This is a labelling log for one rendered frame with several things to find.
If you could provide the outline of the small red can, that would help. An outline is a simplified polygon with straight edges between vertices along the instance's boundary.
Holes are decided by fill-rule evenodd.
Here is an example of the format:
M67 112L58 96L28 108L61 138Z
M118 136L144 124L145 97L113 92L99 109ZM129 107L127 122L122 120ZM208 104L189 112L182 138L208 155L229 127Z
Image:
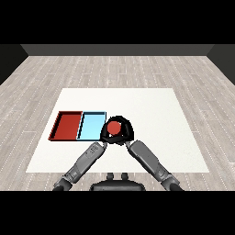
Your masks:
M116 136L121 132L121 124L117 121L110 121L106 129L110 135Z

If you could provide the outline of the shallow red open box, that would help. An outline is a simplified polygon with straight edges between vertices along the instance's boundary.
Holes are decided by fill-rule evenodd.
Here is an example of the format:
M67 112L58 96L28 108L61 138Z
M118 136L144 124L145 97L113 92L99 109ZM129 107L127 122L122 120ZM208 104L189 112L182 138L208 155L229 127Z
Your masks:
M50 141L76 141L82 111L60 111L51 129Z

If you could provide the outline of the dark grey robot body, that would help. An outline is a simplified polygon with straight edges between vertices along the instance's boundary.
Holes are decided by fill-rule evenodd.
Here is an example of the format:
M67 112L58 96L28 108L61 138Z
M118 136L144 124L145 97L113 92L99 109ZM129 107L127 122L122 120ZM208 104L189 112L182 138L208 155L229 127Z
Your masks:
M145 187L143 184L130 181L127 173L122 173L120 180L115 180L114 174L108 173L106 180L92 184L90 191L145 191Z

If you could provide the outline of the shallow light blue open box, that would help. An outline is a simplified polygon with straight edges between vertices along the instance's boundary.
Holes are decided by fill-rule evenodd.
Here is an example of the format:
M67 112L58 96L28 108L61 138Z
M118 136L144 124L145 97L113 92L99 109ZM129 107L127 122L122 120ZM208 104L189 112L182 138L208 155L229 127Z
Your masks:
M78 141L100 140L100 133L105 123L105 111L84 111L76 139Z

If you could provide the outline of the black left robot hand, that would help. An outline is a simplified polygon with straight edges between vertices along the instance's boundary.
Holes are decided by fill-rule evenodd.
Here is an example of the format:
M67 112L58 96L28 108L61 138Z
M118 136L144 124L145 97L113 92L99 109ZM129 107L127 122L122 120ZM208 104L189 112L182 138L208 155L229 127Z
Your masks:
M120 133L116 136L112 136L110 135L108 132L107 132L107 124L109 123L110 121L108 121L103 127L102 127L102 130L101 130L101 133L100 133L100 140L103 141L103 142L107 142L109 144L114 144L114 143L118 143L120 141Z

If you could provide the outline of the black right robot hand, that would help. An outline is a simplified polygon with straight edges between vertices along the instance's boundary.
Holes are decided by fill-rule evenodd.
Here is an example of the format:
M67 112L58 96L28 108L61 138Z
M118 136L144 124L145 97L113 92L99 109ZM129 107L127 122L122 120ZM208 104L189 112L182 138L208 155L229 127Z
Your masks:
M121 124L120 141L116 144L123 145L134 140L134 130L130 122L122 116L111 117L108 121L117 121Z

